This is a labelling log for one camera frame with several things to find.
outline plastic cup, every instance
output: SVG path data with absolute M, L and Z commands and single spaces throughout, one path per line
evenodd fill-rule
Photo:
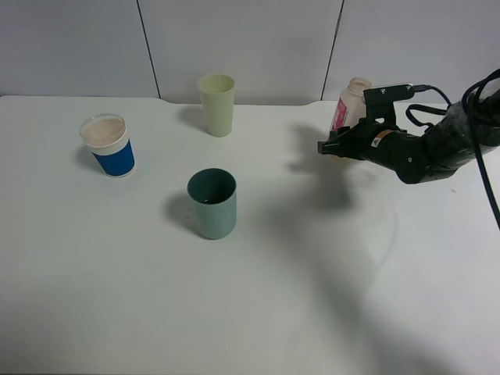
M 198 230 L 212 240 L 226 237 L 236 225 L 236 180 L 217 168 L 197 172 L 187 183 Z
M 234 80 L 224 74 L 209 74 L 198 81 L 209 134 L 226 137 L 233 129 Z
M 134 170 L 134 153 L 121 117 L 93 116 L 81 126 L 80 136 L 108 176 L 123 177 Z

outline light green cup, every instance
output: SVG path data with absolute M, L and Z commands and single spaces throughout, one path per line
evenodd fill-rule
M 212 240 L 226 237 L 236 225 L 236 180 L 231 173 L 211 168 L 197 172 L 187 183 L 195 205 L 200 234 Z
M 209 74 L 198 81 L 209 134 L 226 137 L 233 130 L 234 80 L 224 74 Z

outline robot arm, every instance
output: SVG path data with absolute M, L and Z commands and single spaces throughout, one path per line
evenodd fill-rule
M 428 126 L 421 137 L 408 134 L 396 124 L 394 102 L 410 99 L 416 92 L 435 88 L 427 85 L 399 84 L 364 91 L 366 118 L 353 128 L 331 131 L 327 141 L 318 142 L 320 154 L 369 160 L 394 170 L 406 184 L 450 177 L 475 158 L 468 115 L 460 102 L 447 110 L 411 105 L 407 116 L 415 123 L 411 110 L 444 114 L 440 123 Z M 475 129 L 482 153 L 500 145 L 500 90 L 478 103 Z

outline wire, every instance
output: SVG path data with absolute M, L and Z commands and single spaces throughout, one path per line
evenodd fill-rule
M 477 160 L 477 166 L 479 167 L 479 172 L 481 178 L 483 179 L 484 190 L 486 191 L 487 199 L 490 202 L 491 210 L 493 211 L 493 215 L 495 216 L 498 229 L 500 230 L 500 210 L 498 209 L 497 201 L 495 199 L 495 195 L 493 194 L 493 189 L 491 188 L 490 179 L 488 177 L 488 172 L 486 171 L 486 166 L 484 165 L 483 155 L 481 154 L 479 141 L 477 140 L 476 124 L 475 124 L 475 120 L 478 117 L 477 107 L 479 105 L 479 97 L 481 95 L 481 92 L 483 91 L 484 87 L 488 84 L 488 82 L 495 80 L 497 78 L 500 78 L 500 69 L 496 70 L 485 79 L 471 86 L 462 96 L 462 109 L 467 115 L 470 128 L 470 137 L 472 139 L 474 154 Z M 493 119 L 489 119 L 489 121 L 486 122 L 486 124 L 494 126 Z
M 408 117 L 408 120 L 410 120 L 414 125 L 417 125 L 418 127 L 427 127 L 427 129 L 425 131 L 428 131 L 430 128 L 434 127 L 434 124 L 433 123 L 421 123 L 413 115 L 413 113 L 412 113 L 413 110 L 419 111 L 419 112 L 430 113 L 430 114 L 438 115 L 438 116 L 444 116 L 446 114 L 446 109 L 439 109 L 439 108 L 429 107 L 427 105 L 421 105 L 421 104 L 410 104 L 405 112 L 406 117 Z
M 413 90 L 415 92 L 424 92 L 424 91 L 429 91 L 433 90 L 436 91 L 448 104 L 448 108 L 450 105 L 452 105 L 452 102 L 450 102 L 450 99 L 446 94 L 441 91 L 439 88 L 432 86 L 430 84 L 415 84 L 413 86 Z M 425 112 L 425 113 L 431 113 L 433 115 L 439 115 L 443 116 L 446 114 L 446 109 L 439 109 L 439 108 L 434 108 L 434 107 L 429 107 L 427 105 L 421 105 L 421 104 L 410 104 L 408 108 L 406 109 L 406 117 L 408 117 L 408 120 L 410 120 L 413 125 L 417 125 L 418 127 L 427 127 L 425 131 L 429 131 L 431 128 L 434 127 L 433 123 L 421 123 L 419 120 L 416 119 L 416 117 L 413 115 L 412 111 L 419 111 L 419 112 Z
M 416 84 L 413 86 L 413 90 L 415 90 L 415 92 L 424 92 L 429 90 L 436 91 L 445 100 L 446 104 L 448 104 L 448 107 L 452 104 L 448 96 L 446 96 L 446 94 L 443 91 L 430 84 Z

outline bottle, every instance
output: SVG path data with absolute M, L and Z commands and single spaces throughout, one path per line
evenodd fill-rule
M 351 79 L 338 99 L 330 131 L 337 130 L 339 127 L 355 127 L 359 119 L 366 117 L 363 91 L 371 87 L 372 83 L 366 78 L 354 77 Z

